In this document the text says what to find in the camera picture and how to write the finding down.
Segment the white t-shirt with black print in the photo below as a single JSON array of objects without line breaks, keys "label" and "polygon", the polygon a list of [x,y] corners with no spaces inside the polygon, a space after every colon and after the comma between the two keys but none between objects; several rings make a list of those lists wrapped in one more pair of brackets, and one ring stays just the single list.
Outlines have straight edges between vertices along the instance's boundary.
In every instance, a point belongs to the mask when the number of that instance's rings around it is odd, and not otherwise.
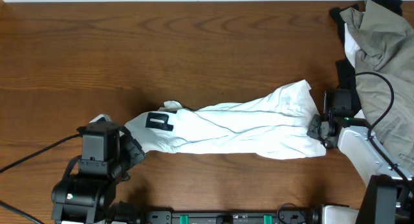
[{"label": "white t-shirt with black print", "polygon": [[326,149],[307,135],[318,110],[301,80],[245,103],[227,102],[192,111],[170,100],[125,127],[144,152],[256,153],[271,159],[320,157]]}]

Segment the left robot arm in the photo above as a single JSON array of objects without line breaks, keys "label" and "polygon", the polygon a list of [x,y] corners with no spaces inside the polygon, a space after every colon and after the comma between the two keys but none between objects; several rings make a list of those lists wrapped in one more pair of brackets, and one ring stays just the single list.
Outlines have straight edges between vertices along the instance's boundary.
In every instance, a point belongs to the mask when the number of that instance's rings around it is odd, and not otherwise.
[{"label": "left robot arm", "polygon": [[125,126],[99,119],[77,129],[82,154],[68,163],[53,188],[55,223],[99,223],[110,220],[117,184],[130,178],[128,170],[145,159],[141,145]]}]

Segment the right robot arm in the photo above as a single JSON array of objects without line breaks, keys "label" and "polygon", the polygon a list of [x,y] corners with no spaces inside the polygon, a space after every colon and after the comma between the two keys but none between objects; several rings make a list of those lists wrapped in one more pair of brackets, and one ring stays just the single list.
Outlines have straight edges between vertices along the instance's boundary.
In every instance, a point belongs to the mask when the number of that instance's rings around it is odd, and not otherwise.
[{"label": "right robot arm", "polygon": [[369,123],[355,117],[350,91],[335,89],[325,93],[323,114],[313,116],[307,135],[327,149],[339,149],[366,186],[360,208],[322,205],[313,214],[314,223],[413,222],[413,176],[391,158]]}]

